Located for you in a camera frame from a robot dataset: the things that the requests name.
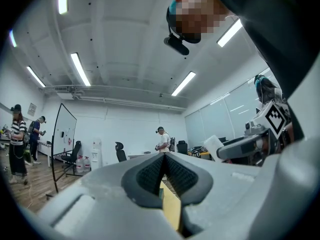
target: yellow object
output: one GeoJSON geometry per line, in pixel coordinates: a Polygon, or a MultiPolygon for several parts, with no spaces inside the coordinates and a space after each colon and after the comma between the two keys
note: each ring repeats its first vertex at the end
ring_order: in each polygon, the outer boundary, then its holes
{"type": "Polygon", "coordinates": [[[181,201],[173,194],[170,189],[161,181],[160,188],[163,189],[163,213],[166,219],[169,221],[174,230],[178,230],[180,213],[181,213],[181,201]]]}

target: floor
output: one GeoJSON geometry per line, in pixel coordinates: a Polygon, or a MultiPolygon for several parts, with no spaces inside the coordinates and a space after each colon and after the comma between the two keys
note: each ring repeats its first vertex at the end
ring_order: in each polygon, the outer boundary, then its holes
{"type": "MultiPolygon", "coordinates": [[[[4,167],[7,167],[4,176],[9,180],[11,179],[11,172],[9,156],[6,156],[7,153],[8,148],[7,151],[0,151],[0,167],[2,171],[4,171],[4,167]]],[[[19,183],[10,185],[16,201],[34,213],[37,213],[46,204],[46,194],[56,194],[52,169],[48,167],[47,156],[39,153],[38,161],[41,162],[41,164],[35,164],[34,166],[25,165],[28,177],[27,185],[19,183]]],[[[60,175],[63,172],[61,165],[63,165],[62,162],[54,161],[55,175],[60,175]]],[[[65,189],[78,180],[78,178],[79,177],[69,175],[67,177],[62,176],[57,182],[58,189],[60,191],[65,189]]]]}

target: black and white striped shirt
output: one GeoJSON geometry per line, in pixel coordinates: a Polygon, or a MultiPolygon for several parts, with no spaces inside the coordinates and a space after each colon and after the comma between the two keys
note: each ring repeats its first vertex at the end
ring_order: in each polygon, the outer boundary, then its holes
{"type": "MultiPolygon", "coordinates": [[[[13,121],[11,128],[13,130],[13,134],[20,134],[20,132],[24,132],[26,127],[25,121],[21,120],[20,123],[17,121],[13,121]]],[[[24,138],[22,139],[16,139],[11,137],[10,143],[12,145],[22,145],[24,143],[24,138]]]]}

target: water bottle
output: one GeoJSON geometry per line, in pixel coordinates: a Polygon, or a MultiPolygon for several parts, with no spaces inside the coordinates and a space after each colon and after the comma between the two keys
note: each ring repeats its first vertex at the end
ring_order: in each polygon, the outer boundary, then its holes
{"type": "Polygon", "coordinates": [[[85,156],[85,159],[83,160],[83,164],[84,164],[84,168],[83,170],[85,172],[90,172],[90,160],[89,160],[89,157],[88,156],[85,156]]]}
{"type": "Polygon", "coordinates": [[[79,155],[78,159],[75,162],[76,165],[76,172],[83,173],[84,172],[84,162],[82,160],[82,156],[79,155]]]}

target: ceiling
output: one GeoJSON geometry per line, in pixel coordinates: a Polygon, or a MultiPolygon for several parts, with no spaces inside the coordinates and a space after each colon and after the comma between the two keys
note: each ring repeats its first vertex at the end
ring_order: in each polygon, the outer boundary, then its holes
{"type": "Polygon", "coordinates": [[[172,0],[68,0],[62,15],[57,1],[35,0],[13,27],[17,47],[7,44],[23,69],[31,66],[48,94],[56,86],[75,86],[87,97],[186,108],[256,52],[244,29],[223,48],[217,45],[235,20],[228,17],[200,43],[185,43],[187,57],[178,54],[163,42],[172,0]],[[91,87],[82,82],[72,53],[78,53],[91,87]],[[190,71],[196,77],[171,96],[190,71]]]}

